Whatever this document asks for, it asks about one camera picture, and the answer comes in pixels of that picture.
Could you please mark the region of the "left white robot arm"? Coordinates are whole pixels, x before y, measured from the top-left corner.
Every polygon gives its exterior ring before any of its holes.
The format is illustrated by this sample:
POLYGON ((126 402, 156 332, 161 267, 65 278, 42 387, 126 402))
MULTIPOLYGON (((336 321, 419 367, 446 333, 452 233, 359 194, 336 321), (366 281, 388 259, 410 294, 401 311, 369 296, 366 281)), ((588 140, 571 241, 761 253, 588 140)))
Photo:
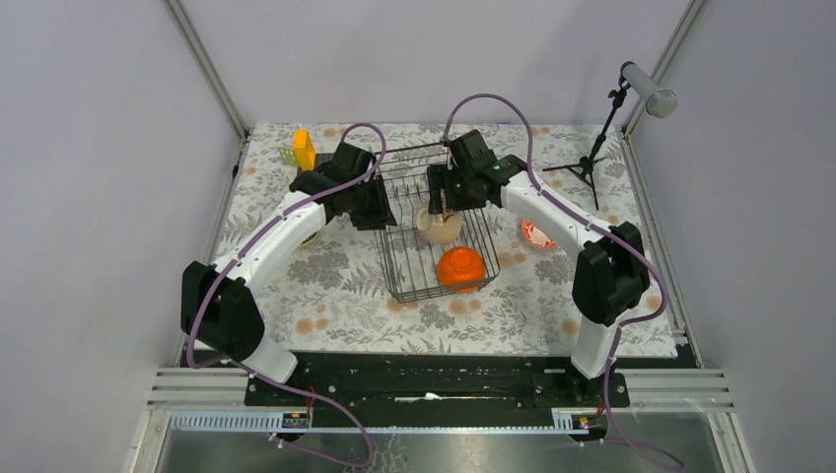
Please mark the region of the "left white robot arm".
POLYGON ((396 223, 385 197, 378 157, 340 143, 331 158, 298 173, 273 211, 245 240, 210 264, 182 273, 180 328, 223 358, 269 378, 268 392, 284 405, 305 395, 297 358, 267 333, 255 294, 293 252, 333 218, 350 216, 361 231, 396 223))

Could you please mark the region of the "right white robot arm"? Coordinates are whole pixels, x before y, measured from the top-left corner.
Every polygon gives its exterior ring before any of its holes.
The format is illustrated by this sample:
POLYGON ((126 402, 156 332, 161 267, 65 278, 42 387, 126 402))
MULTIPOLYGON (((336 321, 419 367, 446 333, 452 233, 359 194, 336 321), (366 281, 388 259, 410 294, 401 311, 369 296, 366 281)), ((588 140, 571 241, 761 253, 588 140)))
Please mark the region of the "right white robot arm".
POLYGON ((593 404, 604 392, 601 375, 614 359, 617 326, 650 288, 639 230, 631 223, 611 227, 584 212, 524 160, 497 157, 476 130, 441 144, 451 161, 427 172, 432 211, 439 211, 440 198, 455 211, 493 204, 530 221, 574 258, 572 299, 582 321, 571 355, 577 372, 567 376, 565 390, 575 404, 593 404))

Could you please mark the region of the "beige ceramic bowl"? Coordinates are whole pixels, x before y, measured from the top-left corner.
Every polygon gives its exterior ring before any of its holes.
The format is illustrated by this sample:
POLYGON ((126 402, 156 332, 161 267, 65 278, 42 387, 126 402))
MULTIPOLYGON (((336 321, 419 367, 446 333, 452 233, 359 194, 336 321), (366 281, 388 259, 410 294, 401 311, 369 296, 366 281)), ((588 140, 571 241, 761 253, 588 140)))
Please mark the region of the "beige ceramic bowl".
POLYGON ((459 212, 444 212, 432 216, 428 208, 421 208, 416 214, 415 227, 429 243, 437 245, 453 244, 462 229, 463 215, 459 212))

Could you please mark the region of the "yellow patterned bowl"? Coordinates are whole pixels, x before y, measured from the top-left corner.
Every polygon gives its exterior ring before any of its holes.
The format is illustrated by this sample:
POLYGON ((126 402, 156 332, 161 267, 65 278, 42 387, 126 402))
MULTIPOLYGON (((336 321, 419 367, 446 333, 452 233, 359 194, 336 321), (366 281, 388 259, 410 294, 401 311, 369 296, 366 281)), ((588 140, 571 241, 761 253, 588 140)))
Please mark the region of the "yellow patterned bowl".
POLYGON ((300 243, 300 246, 308 246, 308 245, 310 245, 310 244, 314 243, 315 241, 317 241, 318 239, 320 239, 321 234, 322 234, 322 231, 319 231, 319 232, 313 233, 312 235, 310 235, 309 237, 307 237, 304 241, 302 241, 302 242, 300 243))

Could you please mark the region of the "red white patterned bowl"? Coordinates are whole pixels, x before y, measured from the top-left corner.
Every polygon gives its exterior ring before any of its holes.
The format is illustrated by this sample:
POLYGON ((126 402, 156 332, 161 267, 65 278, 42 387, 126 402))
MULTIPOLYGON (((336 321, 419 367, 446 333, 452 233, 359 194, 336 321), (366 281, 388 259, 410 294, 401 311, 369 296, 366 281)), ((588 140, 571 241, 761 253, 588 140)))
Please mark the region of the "red white patterned bowl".
POLYGON ((538 249, 558 249, 559 245, 536 227, 531 221, 521 220, 522 237, 530 245, 538 249))

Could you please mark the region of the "orange bowl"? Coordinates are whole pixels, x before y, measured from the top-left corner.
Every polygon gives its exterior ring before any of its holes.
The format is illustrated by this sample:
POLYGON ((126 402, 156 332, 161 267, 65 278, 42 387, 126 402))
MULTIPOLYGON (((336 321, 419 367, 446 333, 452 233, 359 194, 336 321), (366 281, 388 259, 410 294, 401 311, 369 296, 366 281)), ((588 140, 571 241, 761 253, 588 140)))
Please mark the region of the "orange bowl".
POLYGON ((455 293, 472 293, 487 277, 486 264, 481 255, 468 246, 447 250, 437 265, 437 278, 455 293))

